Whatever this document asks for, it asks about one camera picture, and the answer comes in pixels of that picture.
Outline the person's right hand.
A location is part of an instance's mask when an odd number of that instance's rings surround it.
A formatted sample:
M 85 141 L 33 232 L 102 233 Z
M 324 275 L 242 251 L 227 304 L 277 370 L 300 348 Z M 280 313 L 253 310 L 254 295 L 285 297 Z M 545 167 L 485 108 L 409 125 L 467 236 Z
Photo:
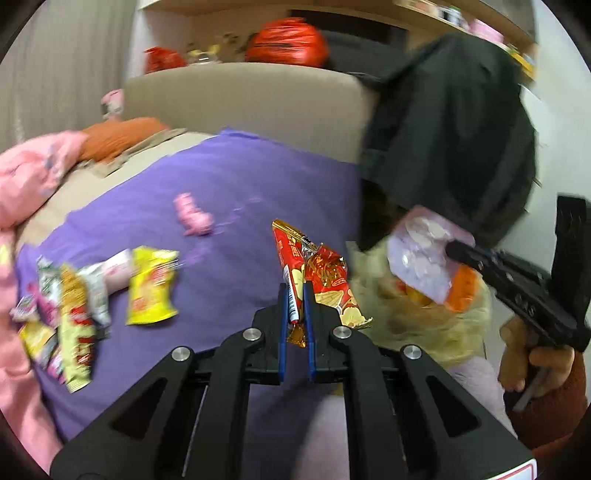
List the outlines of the person's right hand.
M 547 370 L 545 380 L 534 391 L 536 398 L 559 389 L 568 379 L 575 360 L 572 347 L 530 347 L 528 328 L 517 316 L 512 317 L 500 329 L 505 343 L 498 380 L 506 392 L 522 392 L 526 387 L 529 367 Z

